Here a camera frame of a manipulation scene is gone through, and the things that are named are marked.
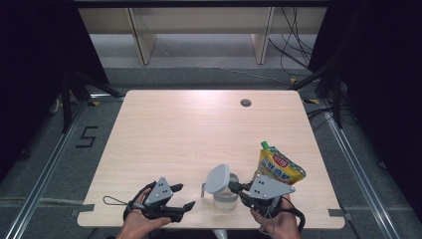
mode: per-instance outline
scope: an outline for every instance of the round hole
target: round hole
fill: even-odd
[[[240,105],[242,105],[242,107],[249,107],[252,104],[252,102],[248,99],[242,99],[240,101]]]

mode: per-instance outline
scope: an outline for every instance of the table leg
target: table leg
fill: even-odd
[[[212,230],[214,232],[214,235],[217,237],[217,239],[228,239],[227,237],[227,230],[226,229],[214,229]]]

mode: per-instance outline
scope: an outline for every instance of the plastic packaging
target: plastic packaging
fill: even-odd
[[[255,171],[254,178],[257,174],[262,174],[293,185],[307,176],[300,166],[289,160],[274,146],[268,146],[266,141],[261,142],[261,146],[263,149],[260,152],[258,169]]]

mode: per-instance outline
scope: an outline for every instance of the human hand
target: human hand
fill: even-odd
[[[140,203],[143,197],[151,191],[151,188],[143,191],[136,199]],[[142,215],[138,208],[132,209],[124,220],[120,233],[117,239],[141,239],[145,237],[150,231],[160,228],[171,222],[168,217],[161,217],[149,220]]]
[[[282,208],[290,209],[292,205],[285,199],[282,201]],[[299,233],[298,222],[296,216],[290,212],[280,212],[273,219],[264,218],[260,213],[251,209],[251,214],[261,227],[260,231],[270,233],[273,239],[298,239],[301,238]]]

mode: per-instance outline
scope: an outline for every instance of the table top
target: table top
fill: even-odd
[[[251,101],[249,107],[241,100]],[[81,226],[121,226],[124,206],[103,203],[108,195],[129,201],[144,185],[165,176],[183,183],[168,206],[196,201],[180,223],[166,228],[256,229],[257,222],[240,200],[235,209],[213,206],[201,198],[207,173],[229,165],[240,182],[252,180],[261,141],[300,165],[307,177],[295,184],[293,203],[306,216],[306,228],[341,228],[342,217],[303,103],[294,91],[130,91],[127,93],[81,212]]]

